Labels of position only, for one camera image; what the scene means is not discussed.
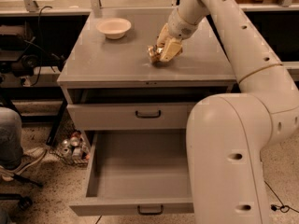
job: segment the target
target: white bowl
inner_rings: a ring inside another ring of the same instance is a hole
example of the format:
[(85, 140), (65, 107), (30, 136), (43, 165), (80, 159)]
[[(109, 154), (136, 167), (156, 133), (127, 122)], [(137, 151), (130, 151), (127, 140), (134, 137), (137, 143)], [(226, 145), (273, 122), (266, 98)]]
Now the white bowl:
[(131, 23), (120, 18), (105, 19), (96, 25), (96, 29), (109, 39), (122, 38), (130, 28)]

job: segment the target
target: open drawer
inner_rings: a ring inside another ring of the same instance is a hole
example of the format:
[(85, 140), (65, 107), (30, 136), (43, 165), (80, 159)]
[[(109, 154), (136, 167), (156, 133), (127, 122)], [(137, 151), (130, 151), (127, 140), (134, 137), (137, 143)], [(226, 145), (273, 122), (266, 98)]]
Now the open drawer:
[(185, 130), (98, 133), (83, 188), (78, 216), (193, 212)]

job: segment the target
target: cable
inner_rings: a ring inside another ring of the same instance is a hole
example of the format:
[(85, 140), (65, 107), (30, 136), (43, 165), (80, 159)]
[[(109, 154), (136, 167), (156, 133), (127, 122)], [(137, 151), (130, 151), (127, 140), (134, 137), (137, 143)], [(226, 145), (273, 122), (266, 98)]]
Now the cable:
[(281, 203), (281, 205), (275, 205), (275, 204), (272, 204), (271, 205), (271, 210), (276, 212), (277, 210), (279, 210), (280, 212), (282, 213), (287, 213), (289, 212), (290, 210), (296, 212), (296, 213), (299, 213), (299, 211), (297, 211), (296, 209), (290, 207), (289, 205), (285, 205), (281, 200), (280, 198), (278, 197), (278, 195), (274, 192), (274, 190), (270, 187), (270, 185), (264, 181), (264, 183), (268, 186), (268, 188), (270, 188), (270, 190), (273, 192), (273, 194), (278, 198), (279, 202)]
[[(43, 10), (45, 8), (52, 8), (50, 6), (44, 6), (40, 9), (39, 13), (38, 13), (38, 20), (37, 20), (37, 28), (38, 28), (38, 32), (39, 32), (39, 35), (40, 35), (40, 43), (41, 43), (41, 47), (43, 47), (43, 35), (42, 35), (42, 32), (41, 32), (41, 29), (40, 29), (40, 17), (41, 17), (41, 13), (43, 12)], [(39, 64), (39, 70), (38, 70), (38, 74), (37, 74), (37, 78), (36, 78), (36, 82), (33, 83), (31, 86), (34, 86), (37, 84), (38, 80), (39, 80), (39, 77), (40, 77), (40, 72), (41, 72), (41, 64), (43, 62), (43, 53), (40, 51), (40, 64)]]
[(100, 216), (97, 221), (95, 222), (95, 224), (99, 223), (100, 219), (102, 218), (102, 216)]
[(43, 51), (43, 52), (45, 52), (47, 55), (49, 55), (44, 49), (42, 49), (41, 47), (39, 47), (37, 44), (35, 44), (35, 43), (31, 42), (31, 41), (26, 41), (26, 40), (25, 40), (25, 42), (28, 43), (28, 44), (30, 44), (31, 46), (34, 46), (34, 47), (40, 49), (41, 51)]

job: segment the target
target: tiled floor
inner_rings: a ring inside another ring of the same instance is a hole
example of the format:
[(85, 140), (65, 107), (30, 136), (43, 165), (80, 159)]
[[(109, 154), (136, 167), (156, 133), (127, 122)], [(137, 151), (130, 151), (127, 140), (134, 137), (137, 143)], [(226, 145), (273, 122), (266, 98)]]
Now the tiled floor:
[[(64, 122), (70, 123), (68, 116)], [(22, 129), (22, 145), (46, 147), (50, 132), (49, 125), (31, 125)], [(277, 193), (279, 198), (292, 208), (299, 209), (299, 132), (282, 144), (266, 147), (263, 150), (264, 177)], [(17, 192), (22, 196), (30, 196), (34, 204), (26, 211), (17, 207), (17, 201), (1, 201), (11, 219), (20, 224), (39, 223), (102, 223), (102, 224), (193, 224), (193, 214), (161, 215), (157, 217), (125, 216), (125, 217), (78, 217), (68, 206), (82, 195), (82, 183), (85, 178), (85, 167), (63, 164), (56, 157), (47, 154), (45, 159), (35, 168), (30, 168), (23, 175), (43, 183), (41, 189), (32, 184), (21, 184), (17, 181), (0, 181), (0, 192)], [(278, 199), (268, 189), (269, 202), (279, 204)], [(299, 223), (299, 214), (290, 210), (288, 213), (270, 210), (273, 224)]]

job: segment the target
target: jeans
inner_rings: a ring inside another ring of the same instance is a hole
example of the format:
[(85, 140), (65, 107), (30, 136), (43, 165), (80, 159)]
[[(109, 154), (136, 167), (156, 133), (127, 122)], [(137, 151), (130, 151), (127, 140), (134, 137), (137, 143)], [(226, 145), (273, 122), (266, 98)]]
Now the jeans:
[(9, 224), (11, 220), (8, 213), (0, 207), (0, 224)]
[(9, 108), (0, 107), (0, 165), (14, 169), (21, 163), (21, 117)]

